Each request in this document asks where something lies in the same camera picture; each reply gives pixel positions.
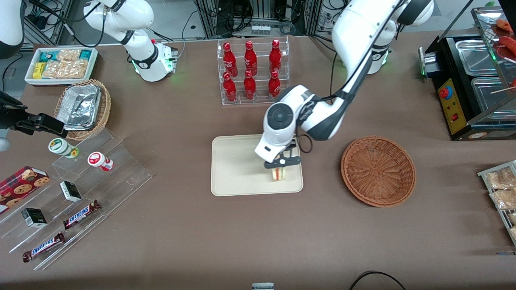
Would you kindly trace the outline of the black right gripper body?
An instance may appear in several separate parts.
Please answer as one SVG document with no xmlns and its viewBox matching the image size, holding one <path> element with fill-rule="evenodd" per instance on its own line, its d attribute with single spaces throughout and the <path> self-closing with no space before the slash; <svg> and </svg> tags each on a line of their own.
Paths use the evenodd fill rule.
<svg viewBox="0 0 516 290">
<path fill-rule="evenodd" d="M 27 119 L 27 106 L 9 94 L 0 92 L 0 128 L 2 130 L 28 130 L 18 126 L 19 121 Z"/>
</svg>

